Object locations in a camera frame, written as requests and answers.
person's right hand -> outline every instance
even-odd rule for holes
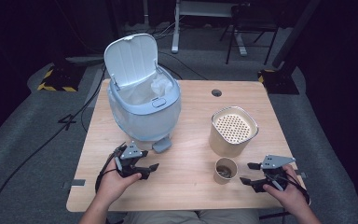
[[[288,176],[291,181],[299,183],[292,165],[287,164],[282,168],[287,174],[295,179],[294,180],[292,177]],[[275,189],[267,184],[263,186],[263,189],[276,198],[290,214],[296,217],[299,223],[320,223],[318,218],[310,210],[302,192],[293,184],[288,183],[284,191]]]

chair leg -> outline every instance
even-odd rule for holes
[[[228,30],[228,27],[230,26],[230,24],[226,27],[225,29],[225,32],[223,32],[222,36],[220,36],[220,40],[219,41],[222,41],[223,37],[225,36],[227,30]]]
[[[266,60],[264,61],[264,65],[266,65],[266,64],[267,64],[267,61],[269,60],[269,54],[271,53],[272,45],[274,44],[275,37],[277,36],[277,33],[278,33],[278,29],[275,30],[274,36],[273,36],[272,39],[271,39],[271,44],[269,45],[269,49],[268,49],[268,53],[267,53]]]
[[[230,35],[230,39],[229,39],[229,45],[228,45],[228,53],[227,53],[227,58],[226,58],[226,64],[228,64],[228,59],[229,59],[229,54],[231,53],[231,48],[232,48],[232,40],[234,39],[234,34],[235,34],[235,27],[232,27],[232,31],[231,31],[231,35]]]
[[[255,39],[254,43],[257,42],[258,39],[264,34],[264,32],[261,32],[261,34]]]

gray floor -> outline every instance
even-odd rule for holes
[[[177,54],[171,54],[172,36],[167,35],[158,40],[158,62],[171,69],[175,78],[257,81],[256,73],[272,68],[270,63],[290,34],[290,29],[279,32],[267,66],[263,65],[267,49],[260,48],[248,48],[247,57],[233,50],[226,65],[228,36],[219,42],[222,31],[219,28],[183,29]],[[263,41],[268,41],[267,35],[264,38]],[[251,39],[248,35],[244,37],[245,41]],[[59,119],[74,115],[85,104],[97,86],[95,80],[102,74],[100,65],[88,67],[78,92],[38,91],[36,88],[49,67],[47,64],[30,77],[28,86],[32,94],[0,128],[0,187],[61,128],[57,123]],[[306,84],[298,69],[293,78],[299,95],[269,95],[269,99],[300,171],[309,176],[305,184],[312,199],[311,207],[323,223],[357,224],[358,198],[353,184],[313,114],[304,93]],[[35,153],[7,183],[0,195],[0,223],[78,222],[82,214],[66,210],[68,190],[62,189],[62,183],[74,177],[92,106],[75,118],[76,123],[71,124],[68,131],[60,132]],[[122,216],[109,214],[112,222]],[[262,221],[277,222],[281,219]],[[289,216],[285,223],[296,222]]]

person's left hand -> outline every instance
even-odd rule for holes
[[[115,160],[111,160],[106,167],[106,171],[116,169]],[[103,175],[100,187],[96,195],[96,200],[104,206],[109,207],[112,202],[117,200],[126,188],[141,178],[141,174],[134,174],[126,178],[121,177],[117,171],[108,172]]]

chair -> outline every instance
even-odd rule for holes
[[[255,39],[254,43],[251,45],[243,45],[235,47],[267,47],[268,53],[266,56],[266,60],[264,64],[267,64],[269,59],[269,54],[271,53],[272,46],[275,41],[275,37],[278,33],[279,29],[279,20],[280,16],[284,14],[284,10],[280,13],[272,13],[269,10],[269,6],[266,6],[262,0],[248,0],[240,2],[231,8],[231,22],[226,27],[225,32],[223,32],[222,36],[220,37],[220,41],[223,39],[225,34],[227,33],[228,27],[232,26],[232,30],[230,32],[230,40],[228,46],[228,53],[226,64],[228,64],[231,48],[234,46],[232,44],[233,39],[235,38],[236,34],[241,33],[260,33],[260,35]],[[266,45],[256,45],[255,42],[263,35],[265,32],[272,32],[273,37],[271,42],[268,46]]]

